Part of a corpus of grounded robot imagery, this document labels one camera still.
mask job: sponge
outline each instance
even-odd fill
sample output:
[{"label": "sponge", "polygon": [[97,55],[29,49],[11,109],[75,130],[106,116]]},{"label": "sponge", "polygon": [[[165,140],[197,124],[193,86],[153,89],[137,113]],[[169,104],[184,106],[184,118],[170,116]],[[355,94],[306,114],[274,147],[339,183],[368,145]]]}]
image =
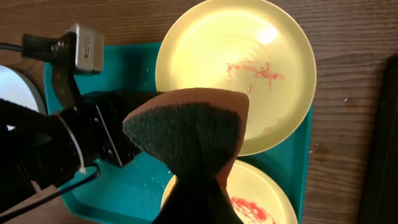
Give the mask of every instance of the sponge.
[{"label": "sponge", "polygon": [[243,93],[193,88],[163,93],[126,117],[124,133],[178,179],[153,223],[242,223],[226,178],[242,146],[248,108]]}]

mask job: black cable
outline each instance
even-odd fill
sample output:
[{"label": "black cable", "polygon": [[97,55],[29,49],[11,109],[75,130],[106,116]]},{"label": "black cable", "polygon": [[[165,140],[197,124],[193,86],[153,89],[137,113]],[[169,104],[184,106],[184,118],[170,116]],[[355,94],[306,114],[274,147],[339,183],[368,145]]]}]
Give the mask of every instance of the black cable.
[{"label": "black cable", "polygon": [[22,46],[15,44],[0,43],[0,49],[22,52]]},{"label": "black cable", "polygon": [[4,223],[4,222],[6,222],[6,221],[8,221],[10,219],[13,219],[13,218],[19,216],[19,215],[22,215],[25,212],[28,212],[28,211],[30,211],[30,210],[32,210],[34,208],[37,208],[40,205],[42,205],[42,204],[44,204],[46,202],[49,202],[52,199],[54,199],[54,198],[56,198],[56,197],[58,197],[58,196],[60,196],[62,194],[65,194],[65,193],[67,193],[67,192],[69,192],[69,191],[71,191],[71,190],[73,190],[73,189],[85,184],[85,183],[88,183],[88,182],[94,180],[95,178],[97,178],[98,176],[100,176],[101,171],[100,171],[100,167],[98,166],[98,164],[92,163],[92,164],[90,164],[88,166],[96,167],[96,171],[95,171],[94,174],[91,174],[89,177],[87,177],[87,178],[85,178],[85,179],[83,179],[83,180],[81,180],[81,181],[79,181],[79,182],[77,182],[75,184],[72,184],[69,187],[65,187],[64,189],[62,189],[62,190],[60,190],[60,191],[58,191],[58,192],[56,192],[56,193],[54,193],[54,194],[52,194],[52,195],[50,195],[48,197],[45,197],[42,200],[39,200],[39,201],[37,201],[35,203],[32,203],[32,204],[30,204],[30,205],[28,205],[26,207],[20,208],[20,209],[14,211],[14,212],[8,213],[7,215],[1,216],[0,217],[0,223]]}]

